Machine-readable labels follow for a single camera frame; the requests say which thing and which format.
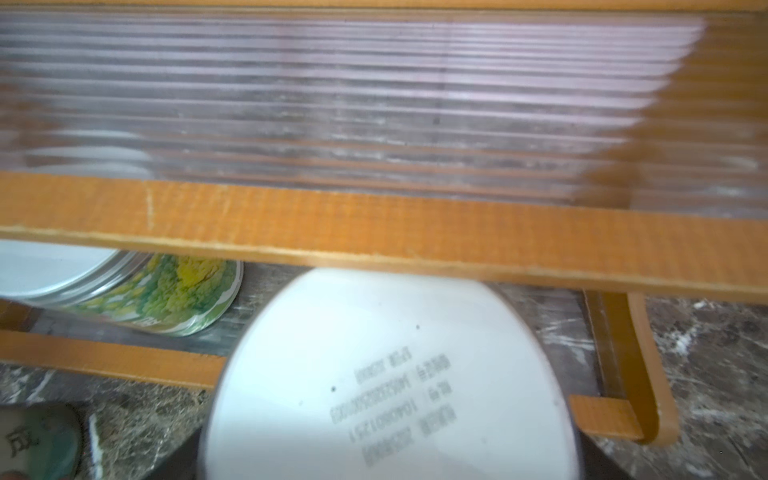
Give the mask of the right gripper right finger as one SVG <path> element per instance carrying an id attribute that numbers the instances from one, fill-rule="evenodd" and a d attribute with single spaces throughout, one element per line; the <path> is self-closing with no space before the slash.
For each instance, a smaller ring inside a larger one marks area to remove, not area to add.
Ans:
<path id="1" fill-rule="evenodd" d="M 586 434 L 579 433 L 583 475 L 586 480 L 633 480 Z"/>

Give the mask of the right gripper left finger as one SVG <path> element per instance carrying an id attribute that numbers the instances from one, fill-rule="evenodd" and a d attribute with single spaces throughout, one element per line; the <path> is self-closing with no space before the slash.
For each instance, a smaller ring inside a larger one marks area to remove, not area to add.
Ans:
<path id="1" fill-rule="evenodd" d="M 144 480 L 195 480 L 199 470 L 202 429 L 194 431 L 176 450 L 151 470 Z"/>

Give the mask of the tomato lid seed jar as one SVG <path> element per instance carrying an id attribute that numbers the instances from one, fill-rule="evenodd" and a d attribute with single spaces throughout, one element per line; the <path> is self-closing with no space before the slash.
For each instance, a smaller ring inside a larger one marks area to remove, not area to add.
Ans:
<path id="1" fill-rule="evenodd" d="M 64 403 L 1 407 L 1 478 L 73 479 L 83 449 L 76 411 Z"/>

